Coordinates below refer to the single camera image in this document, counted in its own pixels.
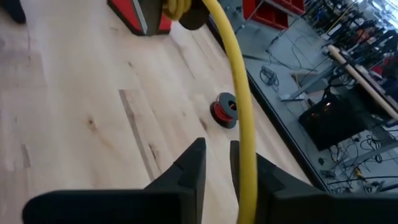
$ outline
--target spool of wire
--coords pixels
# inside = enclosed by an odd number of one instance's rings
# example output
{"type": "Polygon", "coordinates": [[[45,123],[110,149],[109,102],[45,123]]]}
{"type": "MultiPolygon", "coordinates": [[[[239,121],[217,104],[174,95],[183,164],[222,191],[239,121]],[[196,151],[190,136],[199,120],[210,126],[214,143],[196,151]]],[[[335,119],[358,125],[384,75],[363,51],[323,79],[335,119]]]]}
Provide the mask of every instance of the spool of wire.
{"type": "Polygon", "coordinates": [[[238,120],[235,96],[230,93],[220,93],[216,101],[210,105],[210,113],[222,127],[228,129],[235,127],[238,120]]]}

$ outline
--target red toolbox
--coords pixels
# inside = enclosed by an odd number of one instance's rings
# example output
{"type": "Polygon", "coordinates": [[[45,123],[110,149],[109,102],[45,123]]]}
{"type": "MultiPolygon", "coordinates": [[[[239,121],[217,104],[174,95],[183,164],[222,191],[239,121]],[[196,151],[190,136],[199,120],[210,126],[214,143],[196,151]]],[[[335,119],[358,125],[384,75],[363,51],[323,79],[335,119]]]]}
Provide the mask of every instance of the red toolbox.
{"type": "MultiPolygon", "coordinates": [[[[129,30],[135,35],[145,35],[136,16],[136,11],[132,1],[129,0],[108,0],[108,5],[123,21],[129,30]]],[[[157,34],[168,34],[172,26],[172,21],[162,16],[157,34]]]]}

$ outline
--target black plastic object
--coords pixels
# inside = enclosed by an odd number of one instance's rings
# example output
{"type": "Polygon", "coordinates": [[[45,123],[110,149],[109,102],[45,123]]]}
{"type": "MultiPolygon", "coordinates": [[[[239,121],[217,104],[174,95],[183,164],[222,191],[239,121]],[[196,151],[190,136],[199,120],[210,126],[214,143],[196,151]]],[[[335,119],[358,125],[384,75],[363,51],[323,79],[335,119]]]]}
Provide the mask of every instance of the black plastic object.
{"type": "Polygon", "coordinates": [[[198,138],[143,190],[61,190],[30,200],[25,224],[201,223],[206,143],[198,138]]]}
{"type": "MultiPolygon", "coordinates": [[[[231,141],[230,160],[239,200],[239,141],[231,141]]],[[[397,223],[397,194],[331,195],[296,179],[259,154],[257,167],[256,224],[397,223]]]]}
{"type": "Polygon", "coordinates": [[[156,35],[162,19],[162,0],[130,0],[145,35],[156,35]]]}
{"type": "Polygon", "coordinates": [[[306,110],[298,121],[319,151],[335,146],[366,129],[352,103],[333,94],[306,110]]]}
{"type": "Polygon", "coordinates": [[[191,8],[182,15],[179,22],[188,30],[197,30],[209,20],[209,15],[202,0],[192,0],[191,8]]]}

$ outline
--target wire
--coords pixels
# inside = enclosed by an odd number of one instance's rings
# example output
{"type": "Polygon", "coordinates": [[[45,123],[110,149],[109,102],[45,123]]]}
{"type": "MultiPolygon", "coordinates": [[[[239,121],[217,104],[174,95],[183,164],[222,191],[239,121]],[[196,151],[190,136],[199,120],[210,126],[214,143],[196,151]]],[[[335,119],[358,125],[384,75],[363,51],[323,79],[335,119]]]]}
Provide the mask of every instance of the wire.
{"type": "Polygon", "coordinates": [[[324,99],[325,97],[327,97],[328,95],[331,94],[331,89],[332,88],[336,88],[336,87],[343,87],[343,86],[353,86],[353,84],[350,84],[351,80],[348,79],[348,82],[346,81],[347,74],[343,73],[343,72],[337,72],[336,74],[334,74],[328,79],[328,85],[326,86],[322,99],[324,99]],[[333,84],[333,80],[338,79],[339,77],[344,76],[344,79],[341,83],[339,84],[333,84]]]}
{"type": "Polygon", "coordinates": [[[350,180],[340,180],[340,181],[328,183],[328,185],[346,183],[346,182],[351,182],[351,181],[356,181],[356,180],[389,179],[389,178],[398,178],[398,176],[378,176],[378,177],[356,178],[356,179],[350,179],[350,180]]]}
{"type": "Polygon", "coordinates": [[[213,15],[232,69],[239,117],[239,148],[241,151],[239,157],[240,197],[238,223],[252,224],[255,221],[257,205],[257,161],[256,134],[248,76],[246,75],[238,40],[223,8],[217,0],[203,0],[203,2],[210,11],[210,14],[213,15]]]}
{"type": "MultiPolygon", "coordinates": [[[[391,161],[391,160],[396,160],[396,159],[398,159],[398,157],[394,157],[394,158],[390,158],[390,159],[383,159],[383,162],[391,161]]],[[[378,161],[368,160],[368,161],[366,161],[366,162],[378,162],[378,161]]]]}
{"type": "Polygon", "coordinates": [[[260,70],[260,79],[267,85],[272,86],[275,92],[279,91],[279,79],[275,72],[266,66],[262,66],[260,70]]]}
{"type": "Polygon", "coordinates": [[[328,149],[329,153],[330,153],[330,159],[332,162],[338,162],[338,156],[340,155],[340,148],[337,145],[336,145],[336,147],[337,147],[336,159],[333,158],[334,153],[331,151],[331,149],[328,149]]]}
{"type": "Polygon", "coordinates": [[[310,70],[307,74],[304,75],[304,77],[301,79],[301,81],[298,83],[299,86],[301,86],[302,82],[305,80],[305,78],[307,76],[309,76],[313,71],[315,71],[321,64],[323,64],[324,62],[326,62],[329,58],[325,58],[323,59],[323,61],[321,61],[317,66],[315,66],[315,68],[313,68],[312,70],[310,70]]]}
{"type": "Polygon", "coordinates": [[[300,61],[300,59],[299,59],[299,57],[297,56],[297,54],[296,54],[296,52],[294,52],[294,48],[297,48],[298,49],[298,47],[296,46],[296,41],[298,41],[299,40],[299,37],[294,41],[294,43],[293,43],[293,45],[292,45],[292,52],[293,52],[293,55],[294,55],[294,57],[296,58],[296,60],[297,60],[297,62],[298,62],[298,64],[299,64],[299,67],[300,67],[300,69],[302,69],[303,68],[303,65],[301,64],[301,61],[300,61]]]}
{"type": "MultiPolygon", "coordinates": [[[[368,136],[367,139],[361,141],[361,143],[359,144],[359,146],[360,146],[363,150],[375,151],[376,149],[378,149],[378,148],[381,147],[381,143],[380,143],[379,140],[374,139],[372,136],[370,136],[370,137],[368,136]],[[363,147],[363,143],[364,143],[364,142],[366,142],[366,143],[369,145],[370,149],[367,149],[367,148],[363,147]]],[[[381,156],[380,154],[374,156],[374,160],[375,160],[377,163],[379,163],[379,164],[383,162],[383,158],[382,158],[382,156],[381,156]]]]}
{"type": "MultiPolygon", "coordinates": [[[[353,162],[351,165],[345,166],[345,167],[344,167],[344,171],[343,171],[343,172],[344,172],[344,174],[345,174],[345,176],[347,177],[348,180],[351,179],[351,177],[352,177],[352,176],[354,175],[354,173],[355,173],[355,168],[358,167],[358,166],[355,165],[355,163],[356,163],[356,161],[358,160],[358,157],[359,157],[359,148],[358,148],[358,146],[356,145],[355,141],[353,141],[353,143],[351,143],[351,144],[345,146],[345,152],[347,152],[347,150],[348,150],[348,148],[349,148],[350,146],[355,146],[356,155],[355,155],[355,160],[354,160],[354,162],[353,162]],[[350,167],[350,166],[353,167],[353,171],[352,171],[349,175],[347,175],[347,167],[350,167]]],[[[338,166],[340,167],[341,170],[343,170],[343,169],[341,168],[341,166],[340,166],[340,164],[341,164],[342,162],[343,162],[343,160],[341,160],[341,161],[338,163],[338,166]]],[[[349,185],[349,187],[350,187],[351,189],[353,188],[353,187],[351,186],[351,181],[347,181],[347,184],[349,185]]]]}
{"type": "Polygon", "coordinates": [[[267,52],[275,61],[277,61],[278,63],[280,63],[281,65],[285,66],[286,68],[288,68],[288,69],[290,69],[290,70],[299,71],[299,70],[303,69],[300,61],[298,61],[299,64],[300,64],[299,68],[293,68],[293,67],[287,65],[286,63],[281,62],[278,58],[276,58],[276,57],[271,53],[271,51],[266,50],[266,52],[267,52]]]}

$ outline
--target black cable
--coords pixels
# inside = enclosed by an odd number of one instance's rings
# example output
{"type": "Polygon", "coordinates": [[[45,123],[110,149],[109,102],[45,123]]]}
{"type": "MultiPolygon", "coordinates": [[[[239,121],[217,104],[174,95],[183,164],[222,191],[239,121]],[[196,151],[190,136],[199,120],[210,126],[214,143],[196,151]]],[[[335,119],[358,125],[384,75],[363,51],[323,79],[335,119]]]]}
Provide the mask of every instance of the black cable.
{"type": "Polygon", "coordinates": [[[326,62],[329,58],[325,58],[322,62],[320,62],[317,66],[315,66],[312,70],[310,70],[307,74],[304,75],[304,77],[301,79],[301,81],[298,83],[299,86],[301,86],[301,83],[305,80],[307,76],[309,76],[313,71],[315,71],[321,64],[326,62]]]}
{"type": "Polygon", "coordinates": [[[391,185],[383,187],[382,189],[380,189],[379,192],[386,192],[386,191],[394,190],[394,189],[397,189],[397,188],[398,188],[398,184],[391,184],[391,185]]]}
{"type": "Polygon", "coordinates": [[[330,78],[328,79],[328,85],[326,86],[324,92],[323,92],[323,96],[322,99],[325,99],[325,97],[327,97],[328,95],[331,94],[331,89],[332,88],[337,88],[337,87],[343,87],[343,86],[353,86],[354,84],[349,84],[351,82],[350,79],[348,79],[348,81],[346,81],[347,74],[345,74],[345,72],[338,72],[336,75],[332,75],[330,76],[330,78]],[[336,80],[337,78],[340,78],[342,76],[345,76],[343,81],[340,84],[333,84],[333,80],[336,80]]]}
{"type": "MultiPolygon", "coordinates": [[[[381,147],[381,143],[379,140],[374,139],[372,136],[368,137],[367,139],[361,141],[361,143],[359,144],[359,146],[363,149],[363,150],[367,150],[367,151],[375,151],[376,149],[379,149],[381,147]],[[365,147],[363,147],[363,143],[366,142],[369,146],[370,149],[367,149],[365,147]]],[[[383,158],[380,154],[374,156],[374,160],[377,163],[382,163],[383,162],[383,158]]]]}
{"type": "MultiPolygon", "coordinates": [[[[359,156],[359,149],[358,149],[358,146],[357,146],[357,145],[355,144],[355,142],[353,141],[353,143],[351,143],[351,144],[349,144],[349,145],[347,145],[347,146],[343,146],[344,149],[345,149],[345,152],[344,152],[345,154],[346,154],[346,152],[347,152],[347,149],[348,149],[350,146],[356,146],[356,157],[355,157],[355,161],[350,165],[350,166],[353,166],[353,165],[355,165],[355,162],[356,162],[356,160],[358,159],[358,156],[359,156]]],[[[347,167],[349,167],[349,166],[341,167],[340,164],[341,164],[342,162],[343,162],[343,160],[337,161],[336,166],[335,166],[333,172],[335,172],[335,170],[336,170],[336,168],[337,168],[337,166],[338,166],[338,167],[341,169],[341,171],[344,173],[344,175],[347,177],[347,179],[350,180],[351,177],[352,177],[353,174],[354,174],[355,168],[353,168],[353,171],[350,173],[350,175],[348,175],[348,174],[347,174],[347,167]]],[[[351,185],[351,183],[350,183],[350,181],[347,181],[347,184],[348,184],[348,186],[349,186],[349,189],[352,189],[352,188],[353,188],[352,185],[351,185]]]]}
{"type": "Polygon", "coordinates": [[[329,154],[330,154],[330,159],[331,159],[331,161],[332,161],[332,162],[337,162],[337,161],[338,161],[338,156],[339,156],[339,153],[340,153],[340,149],[337,148],[336,159],[333,158],[334,153],[331,151],[331,149],[328,149],[328,150],[329,150],[329,154]]]}
{"type": "MultiPolygon", "coordinates": [[[[396,160],[396,159],[398,159],[398,157],[394,157],[394,158],[390,158],[390,159],[383,159],[383,162],[391,161],[391,160],[396,160]]],[[[377,162],[377,163],[378,163],[378,161],[372,161],[372,160],[368,160],[368,161],[366,161],[366,162],[377,162]]]]}
{"type": "Polygon", "coordinates": [[[260,70],[260,79],[267,85],[272,86],[272,88],[278,92],[279,91],[279,79],[275,72],[271,69],[265,67],[264,65],[260,70]]]}
{"type": "MultiPolygon", "coordinates": [[[[305,15],[305,13],[302,14],[300,17],[296,17],[296,18],[293,20],[293,22],[292,22],[291,24],[289,24],[289,27],[293,27],[293,24],[295,24],[298,20],[300,20],[301,18],[303,18],[304,15],[305,15]]],[[[275,38],[273,38],[273,40],[272,40],[272,41],[270,42],[270,44],[267,46],[266,50],[269,50],[269,48],[272,46],[272,44],[274,44],[275,41],[279,40],[279,38],[281,38],[287,31],[288,31],[288,29],[285,29],[285,30],[283,30],[283,31],[280,31],[280,32],[278,33],[278,35],[277,35],[275,38]]]]}
{"type": "Polygon", "coordinates": [[[312,36],[314,36],[314,35],[318,35],[318,34],[313,34],[313,35],[308,35],[308,36],[301,35],[300,37],[297,37],[296,40],[295,40],[294,42],[292,42],[292,41],[288,38],[288,39],[291,41],[291,43],[293,44],[291,49],[292,49],[292,53],[293,53],[294,57],[296,58],[296,60],[297,60],[297,62],[298,62],[298,64],[299,64],[298,68],[292,68],[291,66],[287,65],[286,63],[281,62],[279,59],[277,59],[275,56],[273,56],[273,54],[271,53],[270,50],[266,50],[266,52],[267,52],[273,59],[275,59],[277,62],[279,62],[281,65],[285,66],[286,68],[288,68],[288,69],[290,69],[290,70],[293,70],[293,71],[302,70],[302,69],[303,69],[303,65],[302,65],[302,63],[301,63],[299,57],[297,56],[296,52],[294,51],[294,47],[296,47],[296,48],[298,49],[298,47],[296,46],[295,43],[296,43],[300,38],[302,38],[302,37],[312,37],[312,36]]]}
{"type": "Polygon", "coordinates": [[[363,178],[356,178],[356,179],[350,179],[350,180],[336,181],[336,182],[328,183],[328,185],[346,183],[346,182],[351,182],[351,181],[356,181],[356,180],[387,179],[387,178],[398,178],[398,176],[363,177],[363,178]]]}
{"type": "MultiPolygon", "coordinates": [[[[266,51],[266,52],[268,54],[268,58],[269,58],[268,60],[266,60],[265,58],[260,58],[260,57],[247,55],[247,54],[242,54],[242,56],[243,56],[243,58],[246,58],[246,59],[257,60],[257,61],[261,61],[261,62],[267,62],[267,63],[269,63],[269,65],[271,65],[272,63],[277,64],[277,65],[282,65],[278,61],[274,62],[271,59],[271,53],[269,51],[266,51]]],[[[303,68],[303,70],[313,70],[313,69],[312,68],[303,68]]]]}
{"type": "Polygon", "coordinates": [[[343,86],[348,86],[348,87],[353,87],[357,83],[356,79],[354,79],[351,75],[348,75],[346,72],[344,72],[344,77],[343,80],[341,81],[341,84],[343,86]]]}

